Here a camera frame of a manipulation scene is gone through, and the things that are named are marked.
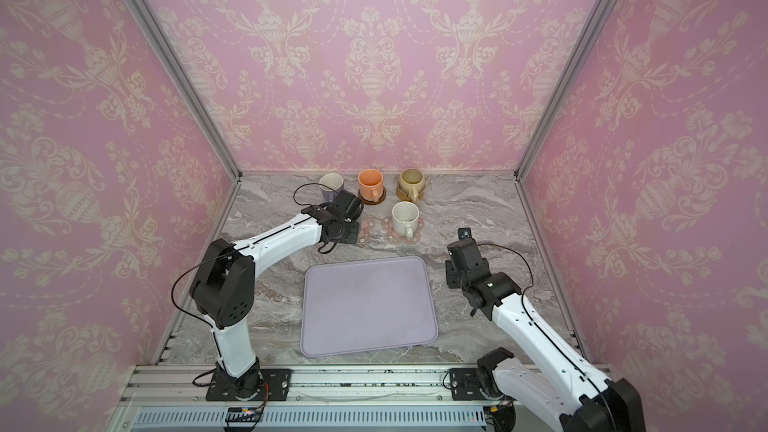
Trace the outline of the white cream mug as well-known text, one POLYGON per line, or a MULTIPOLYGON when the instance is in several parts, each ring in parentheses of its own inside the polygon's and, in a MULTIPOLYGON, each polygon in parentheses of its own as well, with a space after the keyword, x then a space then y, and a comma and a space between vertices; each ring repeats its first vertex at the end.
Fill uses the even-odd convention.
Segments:
POLYGON ((412 202, 401 201, 392 207, 391 216, 394 232, 412 240, 419 225, 419 208, 412 202))

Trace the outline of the pink flower silicone coaster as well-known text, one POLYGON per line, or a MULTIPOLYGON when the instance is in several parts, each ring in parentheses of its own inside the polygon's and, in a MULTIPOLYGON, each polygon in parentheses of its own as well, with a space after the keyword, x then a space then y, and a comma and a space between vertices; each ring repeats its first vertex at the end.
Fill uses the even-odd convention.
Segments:
POLYGON ((416 244, 421 241, 421 233, 424 226, 424 220, 419 219, 416 223, 417 227, 416 230, 413 232, 413 237, 408 239, 404 235, 400 235, 396 232, 394 226, 396 225, 396 222, 391 218, 387 217, 382 220, 381 222, 385 232, 386 232, 386 238, 387 241, 390 244, 393 245, 401 245, 401 244, 416 244))

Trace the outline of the orange mug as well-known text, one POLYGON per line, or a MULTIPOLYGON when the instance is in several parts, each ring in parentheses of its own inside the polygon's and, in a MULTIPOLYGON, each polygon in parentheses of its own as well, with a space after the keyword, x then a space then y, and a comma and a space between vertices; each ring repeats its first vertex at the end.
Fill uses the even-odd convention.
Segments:
POLYGON ((359 196, 366 203, 377 204, 385 198, 383 174, 377 169, 366 169, 358 175, 359 196))

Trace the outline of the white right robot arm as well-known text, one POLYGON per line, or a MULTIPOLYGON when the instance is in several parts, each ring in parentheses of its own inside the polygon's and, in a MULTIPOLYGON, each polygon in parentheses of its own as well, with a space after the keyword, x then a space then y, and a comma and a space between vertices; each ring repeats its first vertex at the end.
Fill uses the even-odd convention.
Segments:
POLYGON ((511 398, 554 431, 644 431, 642 399, 626 379, 614 381, 575 351, 534 309, 508 275, 483 259, 473 268, 445 261, 446 282, 510 336, 538 367, 531 372, 499 347, 477 360, 483 395, 511 398))

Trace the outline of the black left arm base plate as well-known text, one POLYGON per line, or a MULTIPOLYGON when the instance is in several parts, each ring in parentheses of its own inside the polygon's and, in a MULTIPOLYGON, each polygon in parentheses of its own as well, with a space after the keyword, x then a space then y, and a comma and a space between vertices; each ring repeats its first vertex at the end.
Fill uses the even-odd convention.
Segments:
POLYGON ((218 366, 207 388, 208 402, 255 401, 285 402, 291 386, 292 370, 267 368, 232 378, 218 366))

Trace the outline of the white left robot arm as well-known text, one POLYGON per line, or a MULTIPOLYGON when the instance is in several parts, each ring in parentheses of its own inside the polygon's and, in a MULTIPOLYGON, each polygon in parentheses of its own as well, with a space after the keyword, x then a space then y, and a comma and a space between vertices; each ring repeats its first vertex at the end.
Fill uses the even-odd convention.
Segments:
POLYGON ((251 238, 218 239, 206 250, 189 295, 202 320, 210 326, 218 352, 214 378, 229 395, 249 400, 263 390, 265 379, 249 336, 247 316, 254 305, 256 279, 271 266, 307 247, 354 244, 359 223, 298 214, 251 238))

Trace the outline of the woven rattan round coaster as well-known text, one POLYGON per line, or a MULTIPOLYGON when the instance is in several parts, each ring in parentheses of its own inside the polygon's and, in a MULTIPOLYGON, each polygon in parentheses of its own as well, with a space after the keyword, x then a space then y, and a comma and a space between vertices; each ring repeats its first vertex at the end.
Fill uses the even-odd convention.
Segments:
POLYGON ((407 202, 413 202, 417 203, 423 198, 423 193, 418 192, 414 198, 412 198, 409 194, 403 192, 400 188, 396 189, 396 195, 397 198, 401 201, 407 201, 407 202))

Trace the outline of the yellow beige mug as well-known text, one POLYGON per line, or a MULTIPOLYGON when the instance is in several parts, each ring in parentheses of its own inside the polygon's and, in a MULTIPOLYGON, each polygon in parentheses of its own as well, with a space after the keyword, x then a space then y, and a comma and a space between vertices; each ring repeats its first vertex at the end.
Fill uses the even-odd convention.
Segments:
POLYGON ((426 181, 424 173, 416 168, 404 170, 398 178, 398 186, 403 192, 409 194, 412 198, 418 192, 424 193, 426 181))

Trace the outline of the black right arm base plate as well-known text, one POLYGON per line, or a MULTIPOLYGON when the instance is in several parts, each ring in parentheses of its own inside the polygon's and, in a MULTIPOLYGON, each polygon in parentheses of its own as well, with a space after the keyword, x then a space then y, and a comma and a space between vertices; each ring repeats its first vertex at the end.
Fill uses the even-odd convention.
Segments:
POLYGON ((495 401, 509 402, 511 395, 504 394, 490 372, 471 367, 450 368, 444 376, 443 385, 449 390, 454 401, 495 401))

